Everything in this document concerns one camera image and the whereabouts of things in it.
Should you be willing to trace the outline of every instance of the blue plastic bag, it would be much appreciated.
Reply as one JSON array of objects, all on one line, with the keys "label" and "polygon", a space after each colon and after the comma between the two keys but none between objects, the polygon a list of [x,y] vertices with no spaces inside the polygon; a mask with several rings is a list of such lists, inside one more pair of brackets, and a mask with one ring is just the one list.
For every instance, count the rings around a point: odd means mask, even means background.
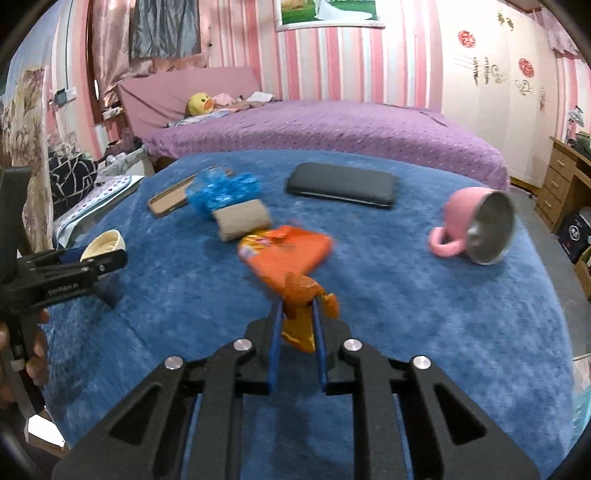
[{"label": "blue plastic bag", "polygon": [[195,211],[210,219],[214,210],[254,200],[260,192],[261,185],[254,175],[228,177],[223,168],[202,170],[185,190],[187,201]]}]

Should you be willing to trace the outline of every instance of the pink headboard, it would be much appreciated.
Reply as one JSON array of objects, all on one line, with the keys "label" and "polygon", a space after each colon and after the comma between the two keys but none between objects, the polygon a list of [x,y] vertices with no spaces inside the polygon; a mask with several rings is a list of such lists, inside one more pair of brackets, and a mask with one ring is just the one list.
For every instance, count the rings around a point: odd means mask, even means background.
[{"label": "pink headboard", "polygon": [[176,70],[129,78],[117,84],[129,126],[140,138],[184,118],[187,102],[195,93],[228,93],[247,98],[260,89],[250,67]]}]

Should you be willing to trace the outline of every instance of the yellow duck plush toy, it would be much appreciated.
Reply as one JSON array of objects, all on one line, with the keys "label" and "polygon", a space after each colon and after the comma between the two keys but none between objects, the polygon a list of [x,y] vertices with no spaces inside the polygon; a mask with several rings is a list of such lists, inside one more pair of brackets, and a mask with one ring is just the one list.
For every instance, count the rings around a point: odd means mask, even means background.
[{"label": "yellow duck plush toy", "polygon": [[187,112],[190,116],[205,115],[213,110],[213,100],[203,92],[193,95],[187,103]]}]

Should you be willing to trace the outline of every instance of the red paper decoration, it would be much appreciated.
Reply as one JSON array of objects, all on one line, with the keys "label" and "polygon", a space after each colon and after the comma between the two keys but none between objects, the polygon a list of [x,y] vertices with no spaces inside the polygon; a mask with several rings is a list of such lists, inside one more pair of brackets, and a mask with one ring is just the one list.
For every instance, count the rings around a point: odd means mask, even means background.
[{"label": "red paper decoration", "polygon": [[458,33],[457,39],[462,44],[462,47],[474,48],[476,46],[476,38],[468,30],[462,30]]},{"label": "red paper decoration", "polygon": [[532,67],[531,62],[527,59],[519,59],[519,69],[521,70],[521,73],[529,79],[534,76],[534,68]]}]

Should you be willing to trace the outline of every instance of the mug handle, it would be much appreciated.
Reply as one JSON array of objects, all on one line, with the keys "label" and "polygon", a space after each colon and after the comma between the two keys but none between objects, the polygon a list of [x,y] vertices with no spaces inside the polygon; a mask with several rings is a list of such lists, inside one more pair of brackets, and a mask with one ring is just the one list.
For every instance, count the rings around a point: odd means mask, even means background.
[{"label": "mug handle", "polygon": [[442,226],[437,226],[431,233],[429,233],[429,248],[438,257],[453,257],[461,254],[466,249],[466,241],[462,239],[452,240],[446,244],[443,242],[445,236],[445,229]]}]

